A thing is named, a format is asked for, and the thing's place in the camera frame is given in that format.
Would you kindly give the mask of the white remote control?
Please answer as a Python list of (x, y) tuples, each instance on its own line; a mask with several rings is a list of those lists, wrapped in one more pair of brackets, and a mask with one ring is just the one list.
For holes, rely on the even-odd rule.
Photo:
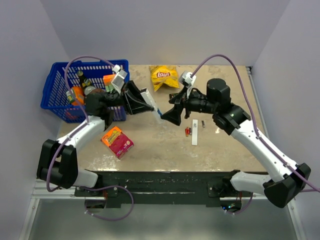
[(162, 124), (164, 122), (164, 120), (161, 118), (161, 116), (159, 116), (159, 114), (157, 113), (157, 109), (159, 108), (156, 101), (154, 100), (154, 98), (152, 97), (151, 93), (149, 92), (149, 90), (147, 88), (143, 88), (140, 91), (140, 94), (142, 96), (142, 98), (144, 99), (144, 101), (153, 107), (153, 111), (151, 112), (153, 114), (153, 116), (155, 117), (156, 121), (158, 124)]

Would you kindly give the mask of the white remote battery cover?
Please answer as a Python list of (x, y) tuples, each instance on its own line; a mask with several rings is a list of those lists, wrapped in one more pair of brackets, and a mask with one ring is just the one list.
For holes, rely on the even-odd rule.
[(191, 137), (191, 145), (197, 146), (198, 145), (198, 120), (192, 120), (192, 137)]

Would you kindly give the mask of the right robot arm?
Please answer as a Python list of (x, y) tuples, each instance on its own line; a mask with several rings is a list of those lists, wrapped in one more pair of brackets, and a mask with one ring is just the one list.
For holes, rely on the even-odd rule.
[(301, 177), (309, 178), (310, 167), (292, 159), (279, 159), (284, 154), (263, 133), (254, 130), (254, 122), (243, 108), (232, 103), (230, 87), (223, 79), (208, 80), (206, 94), (194, 88), (194, 80), (189, 77), (180, 82), (183, 89), (169, 101), (173, 108), (161, 118), (179, 126), (183, 111), (185, 118), (192, 112), (210, 114), (216, 126), (246, 147), (267, 171), (266, 174), (231, 171), (213, 186), (215, 191), (230, 197), (242, 191), (257, 193), (266, 196), (276, 207), (284, 208), (305, 188)]

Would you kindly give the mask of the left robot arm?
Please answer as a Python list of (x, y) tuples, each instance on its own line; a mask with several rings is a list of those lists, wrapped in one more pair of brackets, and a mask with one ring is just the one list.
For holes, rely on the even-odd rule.
[(46, 140), (41, 148), (36, 171), (37, 179), (46, 182), (49, 192), (51, 184), (58, 188), (85, 187), (92, 196), (99, 196), (104, 184), (98, 174), (78, 166), (78, 153), (98, 134), (113, 122), (113, 107), (123, 107), (130, 115), (155, 111), (154, 100), (149, 91), (138, 89), (130, 80), (120, 91), (92, 90), (84, 98), (88, 118), (71, 132), (57, 140)]

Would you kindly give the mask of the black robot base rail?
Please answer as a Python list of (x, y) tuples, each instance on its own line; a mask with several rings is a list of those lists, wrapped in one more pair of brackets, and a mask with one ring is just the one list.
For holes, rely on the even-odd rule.
[(107, 197), (108, 208), (122, 204), (205, 205), (220, 207), (222, 198), (249, 197), (227, 182), (230, 172), (99, 171), (94, 191), (78, 188), (76, 197)]

